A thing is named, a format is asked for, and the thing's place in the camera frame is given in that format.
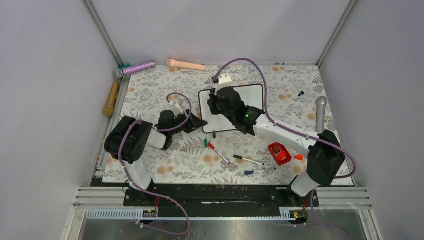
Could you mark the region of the white whiteboard black frame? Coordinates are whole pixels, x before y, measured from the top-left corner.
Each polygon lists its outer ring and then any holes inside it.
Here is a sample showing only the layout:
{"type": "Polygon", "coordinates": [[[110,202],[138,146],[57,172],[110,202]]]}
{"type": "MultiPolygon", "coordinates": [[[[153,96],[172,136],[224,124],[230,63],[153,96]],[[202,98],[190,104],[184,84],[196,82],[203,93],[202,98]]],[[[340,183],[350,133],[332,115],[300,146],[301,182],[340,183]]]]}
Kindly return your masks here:
{"type": "MultiPolygon", "coordinates": [[[[261,84],[235,86],[233,89],[239,93],[241,100],[244,101],[246,106],[261,110],[264,108],[264,87],[261,84]]],[[[211,100],[214,96],[213,91],[214,89],[211,88],[201,90],[198,93],[201,119],[207,122],[207,125],[202,128],[203,132],[212,134],[235,131],[236,127],[218,112],[220,104],[217,100],[211,100]]]]}

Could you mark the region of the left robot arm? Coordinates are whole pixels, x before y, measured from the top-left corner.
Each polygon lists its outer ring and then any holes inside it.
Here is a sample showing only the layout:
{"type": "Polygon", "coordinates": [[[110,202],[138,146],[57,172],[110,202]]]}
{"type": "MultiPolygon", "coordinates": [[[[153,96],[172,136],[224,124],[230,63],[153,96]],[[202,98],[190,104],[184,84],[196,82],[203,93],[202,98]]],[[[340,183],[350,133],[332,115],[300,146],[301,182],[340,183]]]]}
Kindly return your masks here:
{"type": "Polygon", "coordinates": [[[156,125],[124,116],[104,142],[104,150],[119,161],[130,186],[137,189],[136,199],[144,206],[154,202],[155,192],[149,188],[152,177],[143,163],[143,152],[146,147],[166,151],[174,135],[189,134],[208,125],[207,121],[189,113],[188,109],[179,114],[164,110],[156,125]]]}

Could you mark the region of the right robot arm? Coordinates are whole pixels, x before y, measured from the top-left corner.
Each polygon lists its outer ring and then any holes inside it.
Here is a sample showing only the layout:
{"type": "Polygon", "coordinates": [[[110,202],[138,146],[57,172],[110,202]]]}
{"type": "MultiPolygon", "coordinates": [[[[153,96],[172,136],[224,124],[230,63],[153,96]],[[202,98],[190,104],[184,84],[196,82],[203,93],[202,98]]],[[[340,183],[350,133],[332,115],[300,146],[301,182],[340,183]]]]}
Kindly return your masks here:
{"type": "Polygon", "coordinates": [[[323,132],[306,132],[289,124],[272,122],[260,108],[245,104],[240,94],[231,86],[207,91],[207,105],[221,123],[230,123],[237,131],[251,136],[264,137],[280,143],[307,159],[307,170],[289,185],[287,201],[301,205],[313,189],[328,187],[336,179],[346,160],[336,135],[323,132]]]}

